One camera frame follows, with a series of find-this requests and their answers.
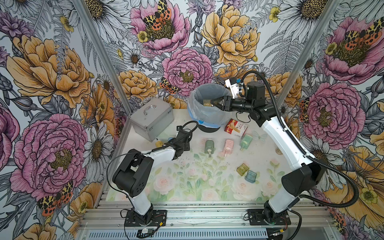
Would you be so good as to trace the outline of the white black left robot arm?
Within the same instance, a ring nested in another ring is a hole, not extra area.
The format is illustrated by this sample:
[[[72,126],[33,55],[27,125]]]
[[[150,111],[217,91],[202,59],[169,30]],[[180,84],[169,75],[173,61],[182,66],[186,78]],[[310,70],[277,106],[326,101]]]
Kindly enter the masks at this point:
[[[132,209],[128,210],[124,217],[125,227],[157,227],[159,224],[165,224],[167,211],[154,210],[145,188],[155,167],[176,160],[185,151],[190,150],[192,134],[192,130],[179,129],[177,136],[162,147],[149,152],[132,149],[125,155],[112,177],[117,189],[126,194],[132,204]]]

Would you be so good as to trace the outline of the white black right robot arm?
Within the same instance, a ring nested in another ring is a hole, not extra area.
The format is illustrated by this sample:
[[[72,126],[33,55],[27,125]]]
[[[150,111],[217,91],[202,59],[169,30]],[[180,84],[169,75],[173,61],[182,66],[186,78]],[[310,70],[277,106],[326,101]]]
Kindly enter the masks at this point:
[[[275,224],[301,199],[303,192],[320,182],[325,168],[313,161],[314,155],[298,141],[283,118],[278,116],[278,110],[267,103],[263,83],[244,85],[231,78],[225,81],[225,85],[232,95],[214,99],[212,105],[226,112],[248,113],[272,138],[292,170],[282,177],[282,187],[264,204],[262,219],[267,224]]]

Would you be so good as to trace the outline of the yellow transparent shavings tray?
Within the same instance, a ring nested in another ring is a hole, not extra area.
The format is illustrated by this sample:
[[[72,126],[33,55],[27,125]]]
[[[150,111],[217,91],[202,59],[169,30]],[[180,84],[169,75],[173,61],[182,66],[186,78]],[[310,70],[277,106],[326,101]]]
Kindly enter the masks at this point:
[[[237,167],[236,169],[236,172],[240,175],[240,176],[244,176],[244,174],[246,174],[248,172],[250,168],[246,165],[246,164],[241,164],[239,167]]]

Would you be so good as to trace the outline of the yellow pencil sharpener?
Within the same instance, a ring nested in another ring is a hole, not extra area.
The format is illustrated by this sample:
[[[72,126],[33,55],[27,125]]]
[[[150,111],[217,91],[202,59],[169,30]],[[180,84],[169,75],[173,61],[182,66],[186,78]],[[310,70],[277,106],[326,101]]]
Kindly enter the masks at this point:
[[[156,142],[156,148],[161,148],[164,146],[164,143],[162,141],[157,141]]]

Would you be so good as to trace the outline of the blue transparent shavings tray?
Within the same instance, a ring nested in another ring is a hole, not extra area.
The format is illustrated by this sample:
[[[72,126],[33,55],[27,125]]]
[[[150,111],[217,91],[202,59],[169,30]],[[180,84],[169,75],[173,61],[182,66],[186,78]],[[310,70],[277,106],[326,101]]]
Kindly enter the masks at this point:
[[[257,175],[258,174],[256,172],[248,170],[245,176],[245,180],[251,184],[254,184],[256,182]]]

